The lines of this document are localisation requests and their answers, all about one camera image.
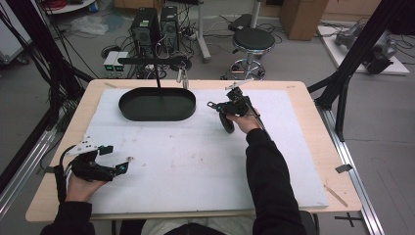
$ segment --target person's left hand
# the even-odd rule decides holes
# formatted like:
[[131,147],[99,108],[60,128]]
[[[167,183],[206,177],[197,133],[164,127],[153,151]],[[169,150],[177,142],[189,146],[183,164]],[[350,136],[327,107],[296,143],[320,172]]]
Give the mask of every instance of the person's left hand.
[[105,181],[93,180],[91,182],[76,177],[73,173],[69,178],[66,202],[88,202],[92,195],[104,184]]

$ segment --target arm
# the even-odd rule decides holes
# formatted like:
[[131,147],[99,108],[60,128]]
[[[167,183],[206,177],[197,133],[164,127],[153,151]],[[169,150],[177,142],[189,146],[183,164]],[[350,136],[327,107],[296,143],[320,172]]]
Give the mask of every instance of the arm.
[[89,222],[92,205],[87,203],[92,195],[106,182],[88,182],[71,175],[66,200],[59,205],[58,214],[52,224],[45,226],[41,235],[92,235],[94,225]]
[[247,177],[256,220],[253,234],[306,234],[282,154],[253,116],[228,116],[247,134]]

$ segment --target round stool seat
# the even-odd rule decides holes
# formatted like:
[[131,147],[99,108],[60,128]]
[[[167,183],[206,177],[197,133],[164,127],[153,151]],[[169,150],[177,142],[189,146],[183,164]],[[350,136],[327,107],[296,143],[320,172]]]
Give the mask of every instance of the round stool seat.
[[262,55],[274,47],[275,38],[262,29],[246,27],[235,32],[233,43],[242,52]]

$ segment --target black sleeve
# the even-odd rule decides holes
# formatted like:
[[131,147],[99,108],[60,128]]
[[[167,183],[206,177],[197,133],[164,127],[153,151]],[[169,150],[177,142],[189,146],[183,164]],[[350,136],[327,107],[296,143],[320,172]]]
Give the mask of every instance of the black sleeve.
[[55,221],[45,226],[40,235],[94,235],[94,225],[89,222],[91,212],[92,205],[89,203],[62,203]]
[[306,234],[284,157],[262,129],[247,135],[247,177],[256,220],[253,234]]

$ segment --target black box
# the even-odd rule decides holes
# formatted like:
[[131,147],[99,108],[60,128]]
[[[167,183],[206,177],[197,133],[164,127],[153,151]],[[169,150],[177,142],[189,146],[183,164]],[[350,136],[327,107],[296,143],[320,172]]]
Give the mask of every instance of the black box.
[[179,50],[179,23],[177,7],[161,8],[160,17],[162,48],[164,52],[172,53]]
[[147,58],[156,57],[156,45],[161,40],[160,25],[156,8],[139,8],[131,25],[134,44]]

